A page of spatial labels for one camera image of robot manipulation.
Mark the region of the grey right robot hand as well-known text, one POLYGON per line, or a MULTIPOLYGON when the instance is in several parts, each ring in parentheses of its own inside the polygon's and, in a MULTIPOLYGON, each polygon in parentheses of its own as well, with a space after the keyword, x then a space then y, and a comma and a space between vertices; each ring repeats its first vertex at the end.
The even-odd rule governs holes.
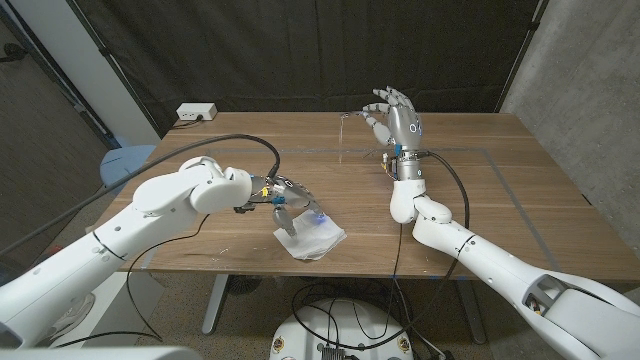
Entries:
POLYGON ((421 117, 411 100, 393 87, 373 89, 382 102, 362 108, 361 114, 382 145, 399 146, 404 150, 418 150, 422 137, 421 117))

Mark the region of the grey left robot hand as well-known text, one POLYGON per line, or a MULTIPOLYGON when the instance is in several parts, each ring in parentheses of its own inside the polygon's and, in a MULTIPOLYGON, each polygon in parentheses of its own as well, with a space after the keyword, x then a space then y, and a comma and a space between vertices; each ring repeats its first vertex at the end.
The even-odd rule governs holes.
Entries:
POLYGON ((314 195, 299 182, 281 175, 276 175, 273 178, 253 176, 251 180, 251 195, 241 210, 253 211, 259 204, 273 205, 272 218, 274 222, 281 229, 284 229, 290 237, 295 237, 297 231, 293 217, 286 210, 286 206, 298 209, 307 208, 318 216, 324 215, 314 195))

